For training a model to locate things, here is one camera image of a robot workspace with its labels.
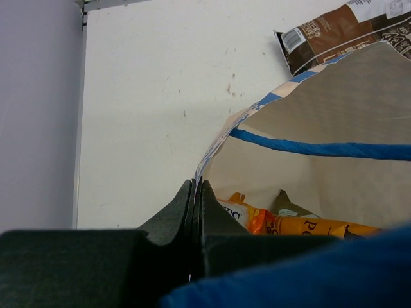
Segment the orange snack packet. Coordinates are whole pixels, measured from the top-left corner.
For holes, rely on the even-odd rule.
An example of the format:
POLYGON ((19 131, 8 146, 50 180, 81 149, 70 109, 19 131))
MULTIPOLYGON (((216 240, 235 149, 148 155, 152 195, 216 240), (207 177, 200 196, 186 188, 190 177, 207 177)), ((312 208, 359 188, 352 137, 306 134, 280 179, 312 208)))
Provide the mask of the orange snack packet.
POLYGON ((327 235, 342 239, 367 237, 381 229, 345 221, 291 216, 274 216, 267 219, 266 234, 271 235, 327 235))

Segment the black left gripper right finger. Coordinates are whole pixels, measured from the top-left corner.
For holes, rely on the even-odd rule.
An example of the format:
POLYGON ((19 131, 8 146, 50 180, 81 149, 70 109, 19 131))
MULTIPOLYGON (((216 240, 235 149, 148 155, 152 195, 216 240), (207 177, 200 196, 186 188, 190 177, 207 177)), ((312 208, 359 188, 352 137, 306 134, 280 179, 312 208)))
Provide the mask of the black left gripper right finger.
POLYGON ((340 241, 325 235, 253 235, 219 204, 209 181, 197 188, 196 280, 277 263, 340 241))

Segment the checkered blue paper bag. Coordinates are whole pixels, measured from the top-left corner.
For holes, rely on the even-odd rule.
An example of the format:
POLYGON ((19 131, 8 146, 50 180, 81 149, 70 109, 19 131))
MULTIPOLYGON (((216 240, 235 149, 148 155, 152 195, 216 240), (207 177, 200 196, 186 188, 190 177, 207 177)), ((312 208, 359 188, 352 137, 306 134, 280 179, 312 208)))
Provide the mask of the checkered blue paper bag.
POLYGON ((266 207, 279 189, 381 233, 205 278, 161 307, 409 307, 410 61, 377 43, 306 71, 226 124, 196 177, 266 207))

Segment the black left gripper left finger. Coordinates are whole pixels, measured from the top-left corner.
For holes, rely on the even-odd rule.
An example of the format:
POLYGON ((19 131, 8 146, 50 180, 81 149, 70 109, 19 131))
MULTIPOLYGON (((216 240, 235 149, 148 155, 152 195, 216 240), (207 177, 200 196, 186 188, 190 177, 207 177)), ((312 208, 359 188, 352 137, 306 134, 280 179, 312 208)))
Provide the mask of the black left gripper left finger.
POLYGON ((139 228, 1 235, 2 307, 153 307, 188 281, 192 182, 139 228))

